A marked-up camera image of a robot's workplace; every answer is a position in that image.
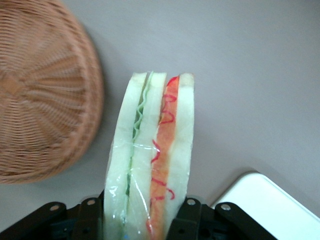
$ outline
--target tomato slice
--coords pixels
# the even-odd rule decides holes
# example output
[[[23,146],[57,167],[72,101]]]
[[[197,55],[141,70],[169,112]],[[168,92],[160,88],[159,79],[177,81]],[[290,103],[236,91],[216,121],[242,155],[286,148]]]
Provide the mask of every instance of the tomato slice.
[[[150,212],[146,222],[151,240],[164,239],[166,194],[169,193],[172,200],[175,198],[175,193],[167,188],[167,181],[170,167],[169,152],[176,134],[178,89],[179,76],[176,76],[170,79],[165,88],[158,132],[156,140],[153,140],[157,154],[151,160]]]

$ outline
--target wrapped sandwich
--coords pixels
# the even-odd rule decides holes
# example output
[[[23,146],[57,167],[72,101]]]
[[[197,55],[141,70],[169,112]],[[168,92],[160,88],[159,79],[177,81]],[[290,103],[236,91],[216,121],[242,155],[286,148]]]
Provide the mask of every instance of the wrapped sandwich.
[[[105,240],[164,240],[187,193],[194,78],[134,73],[118,116],[104,190]]]

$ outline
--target gray table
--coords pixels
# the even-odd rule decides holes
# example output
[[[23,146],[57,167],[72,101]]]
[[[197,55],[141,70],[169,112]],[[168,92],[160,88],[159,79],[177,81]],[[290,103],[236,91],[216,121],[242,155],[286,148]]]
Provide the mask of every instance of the gray table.
[[[100,130],[50,179],[0,185],[0,231],[45,203],[73,207],[104,188],[118,112],[133,72],[195,74],[188,193],[212,203],[259,171],[320,216],[320,2],[65,0],[99,52]]]

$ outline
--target woven basket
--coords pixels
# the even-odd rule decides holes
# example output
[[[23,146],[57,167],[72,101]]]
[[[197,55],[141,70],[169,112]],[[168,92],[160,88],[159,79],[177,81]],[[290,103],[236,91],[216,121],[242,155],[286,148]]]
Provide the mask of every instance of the woven basket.
[[[102,109],[100,65],[75,17],[58,0],[0,0],[0,183],[75,163]]]

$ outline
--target sandwich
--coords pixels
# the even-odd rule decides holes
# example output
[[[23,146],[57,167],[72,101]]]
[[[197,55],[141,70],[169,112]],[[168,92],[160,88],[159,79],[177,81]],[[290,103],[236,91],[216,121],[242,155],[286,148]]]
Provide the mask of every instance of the sandwich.
[[[106,240],[164,240],[187,194],[194,132],[194,77],[134,73],[110,148]]]

